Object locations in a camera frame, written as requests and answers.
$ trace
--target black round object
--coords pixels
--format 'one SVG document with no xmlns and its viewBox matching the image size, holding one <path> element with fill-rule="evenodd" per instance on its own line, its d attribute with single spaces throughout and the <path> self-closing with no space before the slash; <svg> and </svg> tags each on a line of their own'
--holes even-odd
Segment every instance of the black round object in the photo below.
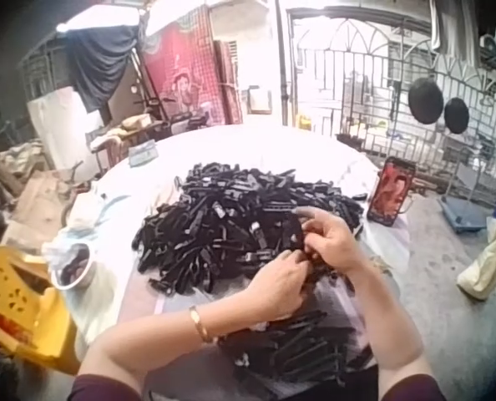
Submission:
<svg viewBox="0 0 496 401">
<path fill-rule="evenodd" d="M 407 104 L 419 123 L 433 124 L 443 112 L 443 92 L 433 79 L 419 78 L 409 89 Z"/>
<path fill-rule="evenodd" d="M 468 107 L 460 98 L 451 98 L 445 106 L 445 125 L 453 134 L 461 134 L 468 127 Z"/>
</svg>

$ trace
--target hand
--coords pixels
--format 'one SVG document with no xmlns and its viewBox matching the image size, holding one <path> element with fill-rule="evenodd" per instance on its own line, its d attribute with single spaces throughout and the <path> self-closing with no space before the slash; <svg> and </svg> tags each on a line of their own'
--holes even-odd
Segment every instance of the hand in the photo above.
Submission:
<svg viewBox="0 0 496 401">
<path fill-rule="evenodd" d="M 344 274 L 364 264 L 365 256 L 341 217 L 310 206 L 298 207 L 295 213 L 308 219 L 302 224 L 308 255 L 320 255 L 326 264 Z"/>
<path fill-rule="evenodd" d="M 302 251 L 284 251 L 262 267 L 245 289 L 259 322 L 289 317 L 306 300 L 304 288 L 311 263 Z"/>
</svg>

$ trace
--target pile of black plastic parts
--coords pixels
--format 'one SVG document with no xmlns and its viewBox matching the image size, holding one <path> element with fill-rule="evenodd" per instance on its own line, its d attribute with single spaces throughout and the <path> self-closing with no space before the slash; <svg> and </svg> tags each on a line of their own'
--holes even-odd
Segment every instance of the pile of black plastic parts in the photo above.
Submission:
<svg viewBox="0 0 496 401">
<path fill-rule="evenodd" d="M 146 217 L 132 244 L 135 250 L 142 245 L 139 272 L 158 269 L 159 279 L 149 283 L 166 294 L 194 287 L 212 292 L 217 280 L 252 278 L 282 251 L 303 249 L 301 223 L 292 213 L 297 206 L 336 213 L 351 231 L 363 212 L 331 182 L 297 182 L 294 170 L 274 175 L 196 165 L 180 188 L 180 200 Z"/>
<path fill-rule="evenodd" d="M 239 368 L 240 381 L 254 373 L 288 383 L 333 380 L 343 384 L 345 344 L 352 330 L 321 327 L 325 317 L 321 311 L 307 312 L 271 322 L 264 331 L 235 332 L 222 338 L 220 345 Z M 258 381 L 258 376 L 251 377 L 252 382 Z"/>
<path fill-rule="evenodd" d="M 297 182 L 293 170 L 273 175 L 213 163 L 196 165 L 184 184 L 176 182 L 180 200 L 146 217 L 132 244 L 142 248 L 139 272 L 157 269 L 159 279 L 149 283 L 166 294 L 186 294 L 194 287 L 212 292 L 217 280 L 252 278 L 280 252 L 303 249 L 301 223 L 292 213 L 297 206 L 336 213 L 351 231 L 361 225 L 363 209 L 353 199 L 332 183 Z M 315 282 L 330 271 L 318 266 L 309 278 Z M 260 331 L 235 332 L 222 338 L 220 347 L 234 362 L 239 382 L 259 399 L 278 399 L 266 379 L 343 385 L 353 330 L 324 327 L 325 317 L 306 312 Z"/>
</svg>

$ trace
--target small bowl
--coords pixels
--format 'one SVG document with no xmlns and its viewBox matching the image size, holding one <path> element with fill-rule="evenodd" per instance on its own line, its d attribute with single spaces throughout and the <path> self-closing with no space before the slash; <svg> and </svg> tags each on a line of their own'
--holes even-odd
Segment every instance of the small bowl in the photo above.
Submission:
<svg viewBox="0 0 496 401">
<path fill-rule="evenodd" d="M 53 286 L 61 291 L 87 288 L 96 274 L 94 253 L 89 244 L 75 243 L 72 251 L 77 252 L 76 257 L 62 269 L 51 272 Z"/>
</svg>

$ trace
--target sleeve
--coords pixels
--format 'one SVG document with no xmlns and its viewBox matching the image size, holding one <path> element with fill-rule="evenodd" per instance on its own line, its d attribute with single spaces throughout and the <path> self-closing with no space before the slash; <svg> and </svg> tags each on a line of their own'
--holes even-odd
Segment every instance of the sleeve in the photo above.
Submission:
<svg viewBox="0 0 496 401">
<path fill-rule="evenodd" d="M 427 374 L 409 376 L 395 384 L 382 401 L 446 401 L 438 382 Z"/>
<path fill-rule="evenodd" d="M 140 395 L 130 386 L 112 378 L 84 374 L 76 377 L 68 401 L 140 401 Z"/>
</svg>

